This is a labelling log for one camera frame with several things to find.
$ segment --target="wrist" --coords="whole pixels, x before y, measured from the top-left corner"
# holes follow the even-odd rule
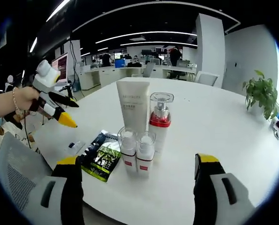
[[[13,102],[14,102],[16,114],[21,116],[22,115],[22,110],[24,110],[24,108],[23,108],[24,100],[23,100],[22,89],[19,89],[19,88],[14,88],[13,89]]]

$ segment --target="cable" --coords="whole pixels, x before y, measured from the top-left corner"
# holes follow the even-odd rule
[[[75,75],[76,75],[75,66],[76,66],[76,64],[77,64],[77,60],[76,60],[76,57],[75,57],[74,46],[73,46],[73,43],[72,43],[71,40],[69,41],[69,49],[70,49],[71,55],[73,56],[73,62],[74,62],[74,66],[73,66],[73,69],[74,69],[74,81],[73,81],[72,87],[71,87],[71,90],[72,90],[72,89],[73,89],[73,86],[74,86],[74,84],[75,84]]]
[[[74,60],[74,82],[72,84],[72,89],[73,89],[73,86],[75,84],[75,75],[77,75],[78,79],[79,79],[79,82],[80,82],[80,78],[79,78],[79,75],[78,73],[75,71],[75,67],[76,67],[76,64],[77,64],[77,58],[75,57],[75,51],[74,51],[74,45],[72,43],[72,41],[70,40],[69,42],[69,49],[70,49],[70,53],[72,54],[73,56],[73,60]],[[82,90],[80,89],[80,92],[81,94],[83,95],[83,98],[85,97],[85,95],[83,94]]]
[[[24,113],[24,120],[25,120],[25,132],[26,132],[26,136],[27,136],[29,147],[31,149],[31,145],[30,145],[29,137],[28,137],[28,133],[27,133],[27,128],[26,128],[26,111],[24,110],[23,113]]]

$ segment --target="clear bottle cap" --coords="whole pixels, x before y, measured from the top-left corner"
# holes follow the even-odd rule
[[[156,140],[156,134],[153,132],[145,131],[137,134],[137,148],[141,153],[147,153],[150,150],[154,150],[154,143]]]
[[[123,127],[119,130],[118,140],[120,148],[124,150],[134,149],[136,146],[136,132],[128,127]]]

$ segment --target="white tube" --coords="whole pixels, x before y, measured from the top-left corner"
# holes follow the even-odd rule
[[[149,82],[117,81],[124,124],[138,133],[146,131]]]

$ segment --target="office desk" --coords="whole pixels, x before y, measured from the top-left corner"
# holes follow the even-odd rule
[[[82,172],[83,200],[87,204],[128,225],[192,224],[197,152],[217,157],[225,171],[247,187],[254,206],[262,202],[278,179],[279,141],[268,121],[259,122],[247,112],[244,96],[193,82],[134,77],[123,80],[150,81],[150,93],[174,94],[172,124],[163,156],[159,164],[154,163],[148,179],[129,176],[122,160],[107,183]],[[71,142],[82,140],[88,145],[100,130],[117,133],[123,127],[116,83],[78,104],[79,108],[67,109],[78,128],[51,120],[34,134],[51,168],[68,155],[64,149]]]
[[[141,75],[146,65],[143,67],[123,67],[115,68],[111,67],[101,67],[89,70],[85,73],[79,75],[80,85],[82,90],[88,90],[94,86],[101,84],[101,87],[105,87],[113,82],[116,82],[125,77],[131,77],[132,74]],[[195,73],[196,69],[183,68],[183,67],[171,67],[171,66],[161,66],[156,65],[151,73],[151,78],[167,78],[168,71],[181,71],[186,73]]]

